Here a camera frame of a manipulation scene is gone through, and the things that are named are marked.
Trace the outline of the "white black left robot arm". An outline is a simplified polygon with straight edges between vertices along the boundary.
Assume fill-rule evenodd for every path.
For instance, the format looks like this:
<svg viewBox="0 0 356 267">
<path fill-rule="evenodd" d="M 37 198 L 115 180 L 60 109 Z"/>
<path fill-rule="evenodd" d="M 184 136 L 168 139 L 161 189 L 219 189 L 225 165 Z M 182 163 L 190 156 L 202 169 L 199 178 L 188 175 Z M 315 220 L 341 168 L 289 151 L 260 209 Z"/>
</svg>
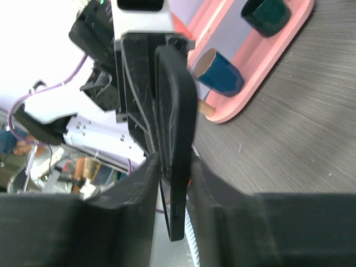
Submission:
<svg viewBox="0 0 356 267">
<path fill-rule="evenodd" d="M 191 165 L 197 111 L 187 69 L 190 40 L 168 1 L 88 1 L 70 40 L 93 62 L 79 84 L 65 80 L 11 108 L 40 141 L 66 144 L 109 162 L 158 157 L 164 172 Z"/>
</svg>

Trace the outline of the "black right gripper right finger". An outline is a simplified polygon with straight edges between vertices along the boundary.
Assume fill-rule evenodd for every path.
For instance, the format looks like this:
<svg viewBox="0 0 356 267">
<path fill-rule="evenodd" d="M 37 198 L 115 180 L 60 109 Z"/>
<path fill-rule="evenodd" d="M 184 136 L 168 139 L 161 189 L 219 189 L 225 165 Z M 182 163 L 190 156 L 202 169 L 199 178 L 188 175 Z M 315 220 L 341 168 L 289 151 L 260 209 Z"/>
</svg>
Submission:
<svg viewBox="0 0 356 267">
<path fill-rule="evenodd" d="M 354 266 L 355 195 L 245 194 L 192 163 L 189 203 L 201 266 Z"/>
</svg>

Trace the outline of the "black phone case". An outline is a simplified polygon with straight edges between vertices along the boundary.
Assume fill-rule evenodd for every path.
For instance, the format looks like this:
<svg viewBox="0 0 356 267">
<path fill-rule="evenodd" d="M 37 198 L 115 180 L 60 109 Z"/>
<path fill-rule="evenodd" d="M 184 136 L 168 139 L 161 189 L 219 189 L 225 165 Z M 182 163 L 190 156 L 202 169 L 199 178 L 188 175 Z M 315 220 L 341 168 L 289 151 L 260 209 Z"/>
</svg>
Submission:
<svg viewBox="0 0 356 267">
<path fill-rule="evenodd" d="M 179 241 L 184 238 L 185 232 L 197 90 L 185 60 L 173 45 L 160 45 L 156 49 L 155 75 L 161 178 L 170 185 L 169 239 Z"/>
</svg>

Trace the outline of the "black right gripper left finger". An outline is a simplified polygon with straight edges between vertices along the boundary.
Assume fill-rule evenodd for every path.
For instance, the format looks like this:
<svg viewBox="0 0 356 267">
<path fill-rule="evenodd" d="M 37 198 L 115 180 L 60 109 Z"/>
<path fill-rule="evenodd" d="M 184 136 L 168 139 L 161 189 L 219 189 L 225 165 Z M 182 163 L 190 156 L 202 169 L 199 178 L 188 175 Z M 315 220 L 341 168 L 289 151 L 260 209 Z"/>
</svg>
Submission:
<svg viewBox="0 0 356 267">
<path fill-rule="evenodd" d="M 149 266 L 160 158 L 88 198 L 1 195 L 2 266 Z"/>
</svg>

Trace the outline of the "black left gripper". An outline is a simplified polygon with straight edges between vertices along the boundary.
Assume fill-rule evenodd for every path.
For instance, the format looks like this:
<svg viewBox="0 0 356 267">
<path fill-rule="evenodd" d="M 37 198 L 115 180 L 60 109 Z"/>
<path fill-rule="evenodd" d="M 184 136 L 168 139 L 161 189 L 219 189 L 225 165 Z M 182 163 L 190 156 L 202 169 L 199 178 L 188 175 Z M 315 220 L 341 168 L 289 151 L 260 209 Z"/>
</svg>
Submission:
<svg viewBox="0 0 356 267">
<path fill-rule="evenodd" d="M 160 11 L 163 1 L 117 1 L 130 11 Z M 159 151 L 156 129 L 155 51 L 173 45 L 187 63 L 190 39 L 179 31 L 127 32 L 115 41 L 111 1 L 77 1 L 77 18 L 70 40 L 94 61 L 94 77 L 82 91 L 118 122 L 128 122 L 133 140 L 145 155 Z"/>
</svg>

